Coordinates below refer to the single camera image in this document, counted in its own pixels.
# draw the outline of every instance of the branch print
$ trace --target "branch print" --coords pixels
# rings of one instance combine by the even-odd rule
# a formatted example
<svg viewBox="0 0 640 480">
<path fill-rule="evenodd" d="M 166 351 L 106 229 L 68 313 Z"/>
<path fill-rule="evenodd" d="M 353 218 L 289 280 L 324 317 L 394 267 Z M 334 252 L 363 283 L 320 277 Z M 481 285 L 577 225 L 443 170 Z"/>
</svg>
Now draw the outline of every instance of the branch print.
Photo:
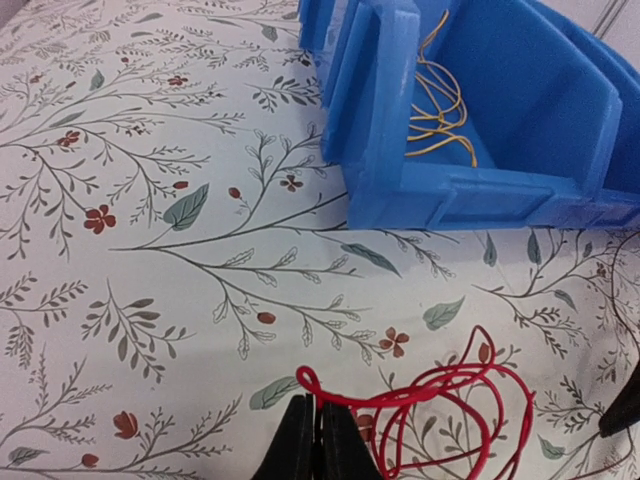
<svg viewBox="0 0 640 480">
<path fill-rule="evenodd" d="M 305 347 L 313 343 L 316 330 L 320 330 L 327 334 L 331 346 L 336 350 L 341 350 L 345 344 L 358 347 L 362 360 L 368 365 L 372 363 L 374 356 L 384 358 L 388 354 L 401 351 L 401 349 L 398 350 L 399 347 L 394 349 L 393 345 L 387 345 L 387 342 L 391 341 L 389 338 L 375 340 L 377 332 L 356 328 L 354 323 L 361 321 L 362 313 L 367 308 L 345 306 L 348 303 L 344 294 L 338 295 L 333 300 L 327 300 L 324 305 L 291 302 L 275 295 L 278 292 L 281 279 L 291 276 L 302 278 L 311 285 L 321 285 L 328 278 L 362 278 L 358 267 L 351 266 L 353 259 L 360 260 L 363 265 L 380 268 L 397 275 L 399 272 L 395 265 L 379 252 L 365 245 L 345 242 L 334 237 L 333 235 L 339 233 L 344 227 L 344 221 L 328 228 L 308 228 L 294 224 L 294 222 L 304 221 L 305 217 L 314 215 L 340 201 L 344 198 L 344 193 L 328 200 L 325 200 L 320 194 L 317 201 L 309 207 L 285 215 L 280 219 L 260 221 L 261 206 L 268 196 L 295 195 L 299 190 L 305 188 L 304 178 L 306 175 L 314 174 L 324 179 L 327 178 L 326 172 L 330 167 L 317 163 L 314 154 L 306 153 L 306 151 L 315 150 L 318 147 L 320 135 L 314 124 L 309 124 L 307 136 L 298 142 L 293 142 L 285 135 L 281 135 L 278 139 L 274 135 L 267 135 L 258 130 L 254 134 L 258 140 L 257 145 L 255 147 L 247 145 L 245 150 L 254 162 L 254 166 L 248 167 L 247 172 L 255 181 L 257 194 L 252 193 L 250 197 L 233 186 L 229 187 L 226 192 L 232 201 L 237 202 L 239 207 L 237 213 L 241 215 L 242 220 L 237 226 L 210 238 L 162 244 L 161 241 L 170 232 L 184 230 L 191 226 L 200 213 L 202 203 L 206 201 L 203 196 L 201 199 L 189 201 L 186 208 L 182 204 L 171 207 L 164 216 L 165 221 L 171 226 L 160 236 L 144 245 L 120 250 L 165 254 L 185 262 L 211 278 L 220 288 L 222 296 L 213 307 L 213 322 L 217 324 L 228 319 L 238 324 L 240 340 L 237 351 L 243 360 L 248 358 L 252 343 L 269 344 L 274 342 L 277 338 L 274 331 L 277 325 L 274 324 L 280 324 L 283 321 L 289 321 L 289 319 L 297 319 L 300 322 L 300 338 Z M 274 154 L 272 152 L 277 148 L 278 143 L 280 153 Z M 184 228 L 183 218 L 188 219 L 188 225 L 185 224 Z M 336 245 L 337 252 L 331 263 L 309 267 L 306 265 L 298 266 L 300 247 L 297 245 L 292 245 L 286 250 L 283 249 L 278 258 L 266 264 L 260 264 L 254 260 L 254 257 L 259 253 L 256 247 L 238 251 L 232 257 L 217 263 L 200 260 L 182 251 L 183 247 L 214 244 L 265 231 L 289 231 L 295 232 L 297 235 L 314 235 L 327 243 Z M 420 256 L 423 260 L 429 260 L 434 276 L 442 275 L 445 278 L 452 276 L 446 267 L 439 265 L 440 257 L 435 252 L 427 251 L 419 245 L 422 238 L 414 240 L 412 237 L 406 237 L 407 239 L 403 240 L 405 237 L 390 232 L 382 233 L 385 236 L 391 236 L 396 242 L 402 241 L 411 244 L 413 241 L 415 255 Z M 256 279 L 260 284 L 269 287 L 273 293 L 263 293 L 259 288 L 252 288 L 244 282 L 238 282 L 232 275 L 234 273 L 242 273 Z"/>
<path fill-rule="evenodd" d="M 46 368 L 47 355 L 43 349 L 39 356 L 38 366 L 31 373 L 30 383 L 38 389 L 35 398 L 35 413 L 24 415 L 22 421 L 11 427 L 0 439 L 0 454 L 4 453 L 9 440 L 19 436 L 27 430 L 39 432 L 54 438 L 69 446 L 84 446 L 93 453 L 85 453 L 79 461 L 69 466 L 47 467 L 47 460 L 53 452 L 30 446 L 18 446 L 6 453 L 8 463 L 0 466 L 0 471 L 22 475 L 36 475 L 44 478 L 66 478 L 81 474 L 98 475 L 108 478 L 116 474 L 136 476 L 138 478 L 169 479 L 169 480 L 203 480 L 195 470 L 172 468 L 161 465 L 167 459 L 183 456 L 188 459 L 207 458 L 231 452 L 226 444 L 214 445 L 210 443 L 212 437 L 221 434 L 232 418 L 238 412 L 241 398 L 233 400 L 217 413 L 207 412 L 200 421 L 189 429 L 186 440 L 168 441 L 173 430 L 178 428 L 178 422 L 173 415 L 165 413 L 162 407 L 149 413 L 148 419 L 138 423 L 135 413 L 122 411 L 113 417 L 114 442 L 132 441 L 138 444 L 137 453 L 132 453 L 130 459 L 114 457 L 109 459 L 108 443 L 103 437 L 100 443 L 90 436 L 90 430 L 96 427 L 98 416 L 90 414 L 76 420 L 62 420 L 62 410 L 68 410 L 75 405 L 84 403 L 93 397 L 112 390 L 111 385 L 80 386 L 80 377 L 86 365 L 86 359 L 73 364 L 73 371 L 62 383 L 60 393 L 55 395 L 51 389 L 49 375 Z M 30 462 L 38 458 L 38 467 L 32 467 Z"/>
<path fill-rule="evenodd" d="M 109 295 L 105 301 L 96 300 L 89 305 L 91 313 L 81 325 L 82 339 L 108 331 L 107 342 L 117 345 L 118 359 L 121 362 L 128 360 L 131 370 L 140 366 L 143 378 L 155 377 L 156 383 L 160 383 L 166 367 L 159 363 L 156 348 L 166 349 L 169 357 L 175 359 L 178 354 L 174 345 L 194 334 L 187 333 L 186 327 L 178 330 L 176 326 L 167 328 L 164 333 L 157 332 L 160 313 L 146 309 L 154 303 L 153 298 L 141 298 L 121 306 L 108 281 L 107 289 Z"/>
<path fill-rule="evenodd" d="M 11 314 L 15 321 L 9 328 L 5 355 L 17 358 L 18 366 L 22 369 L 31 366 L 36 335 L 34 323 L 27 321 L 27 318 L 39 318 L 45 328 L 49 328 L 52 322 L 57 323 L 67 318 L 71 303 L 87 290 L 87 286 L 80 280 L 63 283 L 47 291 L 40 302 L 35 302 L 32 291 L 37 281 L 29 272 L 0 292 L 0 312 Z"/>
<path fill-rule="evenodd" d="M 122 58 L 121 64 L 113 78 L 106 78 L 96 69 L 90 78 L 83 77 L 84 86 L 76 81 L 56 85 L 47 78 L 50 72 L 45 70 L 36 75 L 16 75 L 12 83 L 2 87 L 4 95 L 13 95 L 22 102 L 22 108 L 15 117 L 4 120 L 8 123 L 0 128 L 0 151 L 20 153 L 25 172 L 6 186 L 6 193 L 0 194 L 0 200 L 21 205 L 15 220 L 0 230 L 0 240 L 14 245 L 9 259 L 26 258 L 30 224 L 38 215 L 50 219 L 49 237 L 58 244 L 58 254 L 69 259 L 70 240 L 74 236 L 70 226 L 78 216 L 93 218 L 96 207 L 90 206 L 88 198 L 104 190 L 96 175 L 83 173 L 90 171 L 95 162 L 104 168 L 122 162 L 131 165 L 130 173 L 114 182 L 101 201 L 114 206 L 129 195 L 137 196 L 139 201 L 129 222 L 146 219 L 150 226 L 161 216 L 158 198 L 177 197 L 173 186 L 176 182 L 170 179 L 201 168 L 209 157 L 196 157 L 179 145 L 165 144 L 137 151 L 130 143 L 152 135 L 168 123 L 195 123 L 221 135 L 234 135 L 244 119 L 240 112 L 211 110 L 214 102 L 224 97 L 222 90 L 215 83 L 202 86 L 192 81 L 186 63 L 169 61 L 157 66 L 153 62 Z M 113 101 L 111 113 L 86 118 L 93 103 L 105 100 Z M 122 102 L 140 105 L 127 107 Z M 154 110 L 157 106 L 165 110 Z M 167 112 L 166 107 L 175 113 Z M 209 112 L 194 116 L 182 111 L 193 108 Z M 77 155 L 88 152 L 92 152 L 91 160 L 86 157 L 77 160 Z M 71 162 L 66 160 L 70 154 L 76 157 Z M 87 228 L 94 233 L 102 232 Z"/>
<path fill-rule="evenodd" d="M 617 245 L 622 239 L 612 237 L 605 245 L 597 248 L 592 241 L 582 241 L 583 231 L 543 232 L 532 230 L 529 234 L 526 252 L 532 266 L 529 269 L 529 281 L 522 291 L 508 291 L 505 285 L 478 288 L 505 302 L 520 328 L 537 329 L 551 351 L 560 358 L 565 358 L 569 348 L 589 345 L 583 328 L 573 319 L 581 305 L 569 293 L 572 285 L 583 285 L 601 302 L 600 313 L 596 317 L 599 320 L 598 328 L 611 332 L 616 339 L 616 347 L 598 365 L 597 380 L 615 383 L 618 374 L 627 373 L 632 366 L 630 352 L 635 347 L 632 348 L 628 333 L 615 321 L 613 303 L 615 302 L 623 320 L 634 325 L 631 319 L 637 306 L 625 300 L 621 293 L 640 293 L 640 281 L 626 271 L 623 263 L 616 268 L 615 273 L 620 289 L 614 296 L 611 295 L 612 262 Z M 560 272 L 553 271 L 554 263 L 570 250 L 573 250 L 573 262 L 569 268 Z M 637 255 L 637 247 L 629 250 L 626 255 Z M 531 299 L 538 301 L 532 311 L 527 311 L 522 306 L 526 305 L 523 301 Z M 541 305 L 539 299 L 548 299 L 546 306 Z"/>
</svg>

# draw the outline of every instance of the red flower print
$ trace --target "red flower print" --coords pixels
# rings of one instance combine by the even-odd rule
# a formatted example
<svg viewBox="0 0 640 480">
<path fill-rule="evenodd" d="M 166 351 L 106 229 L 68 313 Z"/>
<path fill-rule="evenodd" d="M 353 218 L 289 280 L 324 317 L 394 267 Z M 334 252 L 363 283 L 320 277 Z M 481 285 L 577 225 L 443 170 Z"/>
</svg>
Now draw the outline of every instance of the red flower print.
<svg viewBox="0 0 640 480">
<path fill-rule="evenodd" d="M 82 456 L 81 462 L 82 462 L 82 465 L 84 465 L 87 468 L 95 468 L 95 466 L 98 464 L 98 460 L 100 459 L 95 455 L 91 453 L 85 453 Z"/>
<path fill-rule="evenodd" d="M 242 197 L 242 194 L 240 193 L 240 190 L 238 190 L 236 187 L 231 187 L 229 189 L 229 196 L 237 200 L 238 198 Z"/>
<path fill-rule="evenodd" d="M 84 228 L 93 230 L 93 233 L 98 235 L 102 233 L 105 226 L 109 228 L 115 227 L 116 217 L 108 215 L 108 213 L 109 207 L 107 205 L 100 205 L 100 209 L 92 208 L 87 210 L 86 216 L 88 220 L 84 222 Z"/>
<path fill-rule="evenodd" d="M 116 437 L 129 440 L 138 434 L 138 419 L 133 413 L 122 413 L 113 417 L 113 424 L 119 430 Z"/>
<path fill-rule="evenodd" d="M 396 329 L 391 327 L 388 328 L 385 332 L 387 338 L 380 340 L 380 348 L 384 350 L 389 350 L 393 348 L 393 356 L 396 358 L 400 358 L 404 356 L 404 350 L 400 346 L 401 343 L 407 343 L 409 341 L 409 335 L 406 333 L 401 333 L 396 335 Z"/>
<path fill-rule="evenodd" d="M 260 312 L 258 314 L 258 321 L 260 323 L 264 323 L 265 325 L 272 325 L 276 321 L 276 316 L 273 313 Z"/>
<path fill-rule="evenodd" d="M 80 132 L 73 132 L 69 130 L 64 137 L 59 138 L 56 142 L 61 147 L 69 148 L 72 143 L 76 143 L 80 140 Z"/>
<path fill-rule="evenodd" d="M 187 83 L 189 79 L 185 77 L 181 77 L 180 75 L 176 75 L 173 78 L 169 79 L 169 85 L 172 87 L 181 87 L 183 83 Z"/>
<path fill-rule="evenodd" d="M 295 192 L 296 188 L 301 188 L 304 185 L 302 182 L 296 182 L 295 175 L 287 175 L 286 180 L 280 180 L 281 187 L 287 187 L 287 190 L 290 192 Z"/>
<path fill-rule="evenodd" d="M 353 418 L 356 420 L 362 440 L 364 443 L 369 443 L 371 441 L 371 432 L 373 432 L 373 417 L 368 414 L 357 416 L 353 414 Z"/>
</svg>

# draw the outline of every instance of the white wall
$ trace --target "white wall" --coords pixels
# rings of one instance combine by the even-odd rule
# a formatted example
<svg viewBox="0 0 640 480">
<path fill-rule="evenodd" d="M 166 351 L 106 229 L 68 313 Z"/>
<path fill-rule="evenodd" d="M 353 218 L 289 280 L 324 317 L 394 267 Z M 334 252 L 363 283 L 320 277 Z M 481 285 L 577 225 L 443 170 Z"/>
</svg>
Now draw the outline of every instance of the white wall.
<svg viewBox="0 0 640 480">
<path fill-rule="evenodd" d="M 542 0 L 571 18 L 588 31 L 593 31 L 609 0 Z M 604 41 L 640 70 L 640 0 L 631 0 L 604 37 Z"/>
</svg>

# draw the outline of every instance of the wire bundle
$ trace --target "wire bundle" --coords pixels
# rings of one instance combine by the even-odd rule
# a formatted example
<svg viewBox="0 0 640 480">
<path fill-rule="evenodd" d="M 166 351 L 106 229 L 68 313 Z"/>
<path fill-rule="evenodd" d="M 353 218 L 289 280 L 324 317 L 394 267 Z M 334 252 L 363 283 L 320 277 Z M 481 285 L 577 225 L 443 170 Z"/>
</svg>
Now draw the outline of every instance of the wire bundle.
<svg viewBox="0 0 640 480">
<path fill-rule="evenodd" d="M 416 135 L 410 135 L 407 140 L 409 142 L 418 142 L 438 136 L 444 136 L 445 138 L 442 140 L 435 140 L 436 143 L 420 150 L 407 152 L 405 155 L 407 157 L 417 157 L 420 155 L 432 153 L 452 142 L 459 142 L 460 144 L 462 144 L 462 146 L 464 146 L 464 148 L 467 149 L 467 151 L 471 155 L 471 166 L 475 168 L 478 166 L 478 160 L 476 158 L 473 144 L 467 137 L 457 135 L 453 132 L 453 130 L 462 127 L 467 122 L 469 116 L 467 112 L 467 106 L 462 99 L 462 90 L 460 89 L 460 85 L 458 84 L 458 81 L 455 79 L 453 74 L 449 72 L 449 70 L 438 63 L 427 60 L 424 55 L 426 48 L 431 45 L 436 39 L 438 33 L 440 32 L 440 30 L 442 30 L 442 27 L 444 27 L 444 24 L 447 22 L 448 18 L 449 11 L 446 10 L 438 26 L 424 39 L 424 42 L 422 42 L 422 45 L 420 46 L 418 65 L 424 66 L 434 80 L 416 71 L 416 80 L 418 81 L 418 83 L 420 83 L 420 85 L 424 88 L 425 92 L 429 96 L 431 103 L 437 110 L 437 114 L 434 115 L 428 113 L 416 104 L 412 104 L 411 106 L 416 115 L 412 115 L 410 117 L 410 122 L 412 123 L 409 124 L 409 128 L 419 133 L 417 133 Z M 441 76 L 441 74 L 443 74 L 448 79 L 448 81 L 445 80 Z M 448 108 L 442 108 L 440 106 L 440 103 L 436 99 L 436 94 L 432 89 L 439 92 L 448 101 L 450 101 L 451 106 Z M 456 121 L 448 120 L 447 116 L 451 116 L 451 114 L 454 114 L 454 112 L 457 112 L 458 119 Z"/>
<path fill-rule="evenodd" d="M 481 335 L 485 343 L 489 346 L 488 359 L 486 362 L 467 363 L 471 348 L 475 344 L 475 338 L 477 335 Z M 360 408 L 375 409 L 372 424 L 371 449 L 375 463 L 385 480 L 393 480 L 397 478 L 401 472 L 406 470 L 424 469 L 471 457 L 476 457 L 476 459 L 468 479 L 475 480 L 479 478 L 487 464 L 487 461 L 489 460 L 491 446 L 501 435 L 502 428 L 505 423 L 505 408 L 502 397 L 495 383 L 488 378 L 488 375 L 495 372 L 499 373 L 503 377 L 509 377 L 520 387 L 526 400 L 526 408 L 522 418 L 517 449 L 498 476 L 495 477 L 496 480 L 503 478 L 511 480 L 515 478 L 516 470 L 520 463 L 520 457 L 522 456 L 522 452 L 527 440 L 529 439 L 533 426 L 534 394 L 529 391 L 524 381 L 515 372 L 503 365 L 496 364 L 495 360 L 496 349 L 493 340 L 483 327 L 475 326 L 459 363 L 428 370 L 419 375 L 410 386 L 391 390 L 389 392 L 376 395 L 370 399 L 348 398 L 322 390 L 317 375 L 311 368 L 306 366 L 298 368 L 296 377 L 300 385 L 315 396 L 318 409 L 322 409 L 324 402 L 347 406 L 354 412 L 357 412 Z M 482 384 L 488 387 L 496 401 L 498 419 L 497 422 L 494 423 L 493 429 L 490 429 L 488 422 L 483 418 L 478 410 L 464 402 L 459 396 L 455 395 L 455 393 L 460 389 L 474 384 Z M 451 457 L 425 462 L 403 463 L 403 438 L 407 423 L 407 416 L 415 405 L 421 402 L 428 402 L 436 397 L 446 399 L 453 403 L 475 422 L 480 430 L 481 443 L 478 447 L 469 452 L 464 452 Z M 383 410 L 387 409 L 393 409 L 393 412 L 386 425 L 382 428 L 382 425 L 380 425 L 380 415 Z M 382 434 L 380 435 L 379 441 L 377 441 L 379 431 L 382 431 Z M 389 468 L 386 460 L 388 458 L 387 447 L 390 440 L 393 441 L 396 446 L 395 461 Z"/>
</svg>

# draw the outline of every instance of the green leaf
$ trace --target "green leaf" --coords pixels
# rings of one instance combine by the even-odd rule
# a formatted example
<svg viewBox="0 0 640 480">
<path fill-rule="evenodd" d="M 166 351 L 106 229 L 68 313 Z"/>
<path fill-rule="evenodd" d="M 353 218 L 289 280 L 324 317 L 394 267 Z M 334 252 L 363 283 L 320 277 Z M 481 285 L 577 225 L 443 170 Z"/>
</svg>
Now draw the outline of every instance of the green leaf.
<svg viewBox="0 0 640 480">
<path fill-rule="evenodd" d="M 353 255 L 357 255 L 362 258 L 366 258 L 371 263 L 373 263 L 376 267 L 384 268 L 390 272 L 395 273 L 399 277 L 401 277 L 400 273 L 393 266 L 393 264 L 387 260 L 383 255 L 374 252 L 373 250 L 365 247 L 360 243 L 343 243 L 340 248 L 347 253 L 352 253 Z"/>
<path fill-rule="evenodd" d="M 30 462 L 34 458 L 39 457 L 43 453 L 49 453 L 46 450 L 38 450 L 37 448 L 18 447 L 9 453 L 9 461 L 11 466 L 17 467 L 23 463 Z"/>
<path fill-rule="evenodd" d="M 536 265 L 540 265 L 542 263 L 540 244 L 538 243 L 538 237 L 536 237 L 536 232 L 534 230 L 531 230 L 531 235 L 529 235 L 529 241 L 527 242 L 527 255 L 529 255 L 531 263 L 535 263 Z"/>
<path fill-rule="evenodd" d="M 278 30 L 271 25 L 262 26 L 262 35 L 267 39 L 275 42 L 278 39 Z"/>
<path fill-rule="evenodd" d="M 540 435 L 538 435 L 538 438 L 540 439 L 540 447 L 542 447 L 542 454 L 545 458 L 548 458 L 549 460 L 559 460 L 564 456 L 564 447 L 556 447 Z"/>
<path fill-rule="evenodd" d="M 91 87 L 89 88 L 89 90 L 98 90 L 100 87 L 102 87 L 102 85 L 104 85 L 104 75 L 102 75 L 102 72 L 100 70 L 96 70 L 96 73 L 91 79 Z"/>
<path fill-rule="evenodd" d="M 584 252 L 582 252 L 582 258 L 587 258 L 593 252 L 593 243 L 589 242 L 584 246 Z"/>
<path fill-rule="evenodd" d="M 490 267 L 495 267 L 496 262 L 498 261 L 498 251 L 496 250 L 496 246 L 494 245 L 493 239 L 491 238 L 491 235 L 489 235 L 489 233 L 487 233 L 487 246 L 484 250 L 484 256 L 482 257 L 482 260 L 486 265 L 489 265 Z"/>
<path fill-rule="evenodd" d="M 142 17 L 140 20 L 138 20 L 135 23 L 144 23 L 144 22 L 148 22 L 150 20 L 157 20 L 158 18 L 162 18 L 162 14 L 161 13 L 150 13 L 149 15 Z"/>
<path fill-rule="evenodd" d="M 447 325 L 460 311 L 460 308 L 464 303 L 464 299 L 465 297 L 462 297 L 457 302 L 439 303 L 424 312 L 422 318 L 427 324 L 427 328 L 432 332 L 435 332 Z"/>
<path fill-rule="evenodd" d="M 560 300 L 562 300 L 564 303 L 566 303 L 571 308 L 573 308 L 576 312 L 578 311 L 578 309 L 576 308 L 576 304 L 573 303 L 573 298 L 571 298 L 571 295 L 569 295 L 564 290 L 556 290 L 556 291 L 554 291 L 553 292 L 553 296 L 556 297 L 556 298 L 559 298 Z"/>
<path fill-rule="evenodd" d="M 58 127 L 62 127 L 63 125 L 67 125 L 67 124 L 73 122 L 74 120 L 77 120 L 82 115 L 84 115 L 84 112 L 86 112 L 86 110 L 83 110 L 81 112 L 70 113 L 69 115 L 64 117 L 62 120 L 58 120 L 57 122 L 53 122 L 51 125 L 49 125 L 49 128 L 58 128 Z"/>
<path fill-rule="evenodd" d="M 209 195 L 209 184 L 201 186 L 198 190 L 186 197 L 182 197 L 174 203 L 169 210 L 164 212 L 162 219 L 179 232 L 186 230 L 196 221 L 204 203 Z"/>
<path fill-rule="evenodd" d="M 258 390 L 249 400 L 251 410 L 267 410 L 278 403 L 284 396 L 300 388 L 295 377 L 283 377 Z"/>
</svg>

